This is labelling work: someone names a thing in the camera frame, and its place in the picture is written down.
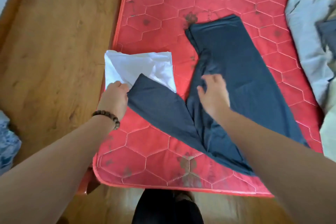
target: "hand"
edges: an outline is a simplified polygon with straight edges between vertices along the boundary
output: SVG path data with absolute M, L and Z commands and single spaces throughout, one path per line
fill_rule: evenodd
M 111 112 L 120 121 L 124 117 L 127 108 L 127 92 L 129 92 L 127 84 L 122 84 L 120 81 L 110 83 L 101 95 L 97 110 Z
M 230 110 L 230 99 L 226 83 L 220 74 L 203 75 L 202 79 L 207 85 L 207 91 L 204 92 L 203 88 L 198 86 L 199 99 L 204 110 L 217 121 L 221 113 Z

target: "red mattress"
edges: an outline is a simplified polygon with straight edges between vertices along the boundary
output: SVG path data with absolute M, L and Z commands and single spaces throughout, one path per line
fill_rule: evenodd
M 285 22 L 286 0 L 122 0 L 113 50 L 172 52 L 183 98 L 197 63 L 184 29 L 237 14 L 273 74 L 308 144 L 322 152 L 321 110 L 298 62 Z M 93 159 L 98 180 L 110 186 L 170 188 L 271 197 L 257 177 L 242 175 L 151 126 L 128 109 Z

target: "person's leg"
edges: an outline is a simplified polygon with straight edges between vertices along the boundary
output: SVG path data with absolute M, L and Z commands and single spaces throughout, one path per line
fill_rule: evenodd
M 195 199 L 191 192 L 175 192 L 175 208 L 177 223 L 203 224 L 200 210 L 195 204 Z
M 176 223 L 174 193 L 164 189 L 145 189 L 136 206 L 132 224 Z

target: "wooden floor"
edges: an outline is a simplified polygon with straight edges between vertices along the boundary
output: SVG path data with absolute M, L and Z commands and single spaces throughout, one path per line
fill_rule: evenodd
M 0 109 L 22 139 L 21 162 L 95 110 L 119 0 L 22 0 L 0 53 Z M 100 186 L 60 223 L 130 223 L 141 189 Z M 196 193 L 205 223 L 290 223 L 273 199 Z

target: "forearm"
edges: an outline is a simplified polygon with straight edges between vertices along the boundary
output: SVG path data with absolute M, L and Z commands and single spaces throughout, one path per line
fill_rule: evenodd
M 53 223 L 114 123 L 94 116 L 0 178 L 0 223 Z
M 336 163 L 233 111 L 225 112 L 219 124 L 295 220 L 335 220 Z

